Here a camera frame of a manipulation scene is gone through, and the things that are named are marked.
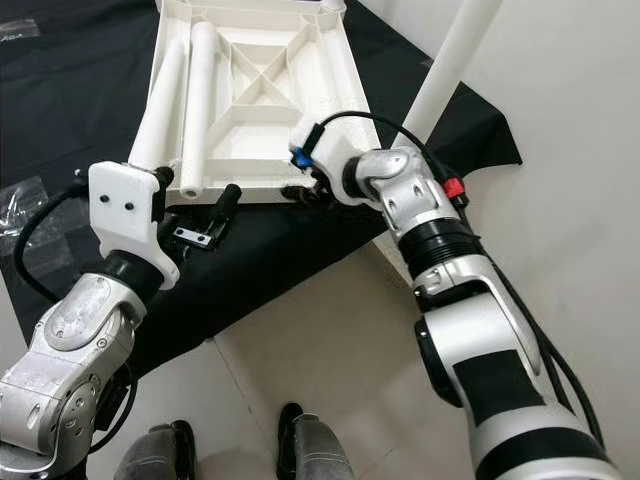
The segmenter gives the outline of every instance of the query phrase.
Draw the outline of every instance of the white plastic tray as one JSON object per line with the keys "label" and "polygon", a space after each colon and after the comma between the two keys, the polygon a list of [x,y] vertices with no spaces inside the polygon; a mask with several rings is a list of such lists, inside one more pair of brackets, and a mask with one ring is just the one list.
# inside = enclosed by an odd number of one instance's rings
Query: white plastic tray
{"label": "white plastic tray", "polygon": [[[218,35],[214,93],[207,135],[204,190],[191,201],[179,191],[188,62],[166,141],[164,163],[176,172],[167,203],[214,203],[237,183],[243,203],[283,202],[285,185],[314,180],[289,164],[289,130],[304,114],[318,120],[331,113],[367,110],[367,100],[339,12],[319,2],[291,0],[164,0],[151,86],[174,38],[190,46],[191,27],[211,22]],[[341,119],[353,144],[379,147],[373,124]]]}

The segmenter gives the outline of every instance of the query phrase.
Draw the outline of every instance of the black shoe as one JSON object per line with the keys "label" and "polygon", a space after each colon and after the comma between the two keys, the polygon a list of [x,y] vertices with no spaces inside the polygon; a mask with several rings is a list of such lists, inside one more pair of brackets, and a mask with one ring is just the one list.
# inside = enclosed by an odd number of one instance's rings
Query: black shoe
{"label": "black shoe", "polygon": [[302,407],[297,403],[287,403],[280,412],[278,464],[276,465],[278,480],[295,480],[296,478],[295,425],[293,421],[303,413]]}
{"label": "black shoe", "polygon": [[171,424],[176,437],[176,476],[178,480],[196,478],[196,441],[191,425],[184,420]]}

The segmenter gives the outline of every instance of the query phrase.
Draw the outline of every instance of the red connector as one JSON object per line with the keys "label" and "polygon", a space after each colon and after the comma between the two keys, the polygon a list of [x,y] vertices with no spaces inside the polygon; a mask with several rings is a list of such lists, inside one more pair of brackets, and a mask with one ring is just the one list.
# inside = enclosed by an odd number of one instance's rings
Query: red connector
{"label": "red connector", "polygon": [[458,177],[451,177],[445,180],[442,184],[442,189],[449,200],[465,193],[464,184]]}

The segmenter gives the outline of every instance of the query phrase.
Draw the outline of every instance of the white pipe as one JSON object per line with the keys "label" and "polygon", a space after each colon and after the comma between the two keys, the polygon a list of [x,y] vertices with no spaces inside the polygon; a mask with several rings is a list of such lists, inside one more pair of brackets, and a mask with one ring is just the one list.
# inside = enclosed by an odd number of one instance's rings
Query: white pipe
{"label": "white pipe", "polygon": [[183,57],[184,44],[174,39],[167,48],[153,90],[147,100],[147,108],[129,154],[131,165],[155,170],[163,164],[165,138],[171,121]]}
{"label": "white pipe", "polygon": [[191,45],[180,176],[180,194],[188,199],[198,198],[202,193],[213,65],[217,50],[213,25],[209,22],[196,23],[191,30]]}
{"label": "white pipe", "polygon": [[[403,126],[426,142],[462,80],[502,0],[464,0]],[[411,145],[398,135],[394,147]]]}
{"label": "white pipe", "polygon": [[342,16],[347,11],[344,0],[322,0],[322,8],[328,12],[340,12]]}

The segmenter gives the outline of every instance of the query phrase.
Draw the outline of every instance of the clear plastic wrap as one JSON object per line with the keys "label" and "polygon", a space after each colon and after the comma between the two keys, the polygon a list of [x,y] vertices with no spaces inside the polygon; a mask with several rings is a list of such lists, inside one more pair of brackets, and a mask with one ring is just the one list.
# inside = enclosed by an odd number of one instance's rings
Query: clear plastic wrap
{"label": "clear plastic wrap", "polygon": [[[0,256],[11,255],[29,218],[48,201],[39,177],[0,190]],[[77,201],[66,202],[46,218],[31,235],[24,261],[35,277],[42,277],[73,262],[64,233],[86,224]]]}
{"label": "clear plastic wrap", "polygon": [[39,36],[40,29],[33,18],[23,18],[12,22],[0,23],[0,42]]}

